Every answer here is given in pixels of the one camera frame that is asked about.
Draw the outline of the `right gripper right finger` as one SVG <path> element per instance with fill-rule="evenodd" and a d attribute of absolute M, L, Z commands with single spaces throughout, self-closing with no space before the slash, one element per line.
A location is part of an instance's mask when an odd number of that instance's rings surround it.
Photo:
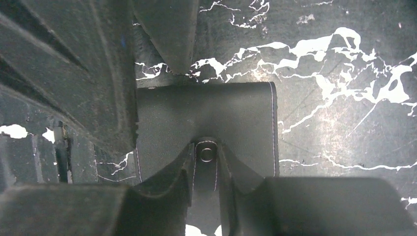
<path fill-rule="evenodd" d="M 367 177 L 262 177 L 217 148 L 224 236 L 414 236 L 388 182 Z"/>

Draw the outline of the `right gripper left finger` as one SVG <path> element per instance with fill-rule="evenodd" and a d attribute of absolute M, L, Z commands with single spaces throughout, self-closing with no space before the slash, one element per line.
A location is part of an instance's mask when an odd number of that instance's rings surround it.
<path fill-rule="evenodd" d="M 136 185 L 28 184 L 0 196 L 3 236 L 183 236 L 194 145 Z"/>

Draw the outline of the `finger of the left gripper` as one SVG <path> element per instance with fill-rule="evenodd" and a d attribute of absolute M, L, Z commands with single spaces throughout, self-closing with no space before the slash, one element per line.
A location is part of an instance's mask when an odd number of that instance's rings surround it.
<path fill-rule="evenodd" d="M 133 12 L 154 47 L 175 74 L 186 74 L 192 63 L 198 0 L 135 0 Z"/>
<path fill-rule="evenodd" d="M 129 0 L 3 0 L 0 88 L 114 155 L 136 145 Z"/>

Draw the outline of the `black leather card holder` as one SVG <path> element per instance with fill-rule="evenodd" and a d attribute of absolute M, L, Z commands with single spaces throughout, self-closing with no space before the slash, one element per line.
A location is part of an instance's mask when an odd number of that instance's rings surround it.
<path fill-rule="evenodd" d="M 137 89 L 138 181 L 171 163 L 189 144 L 224 144 L 263 177 L 279 175 L 276 89 L 272 82 Z"/>

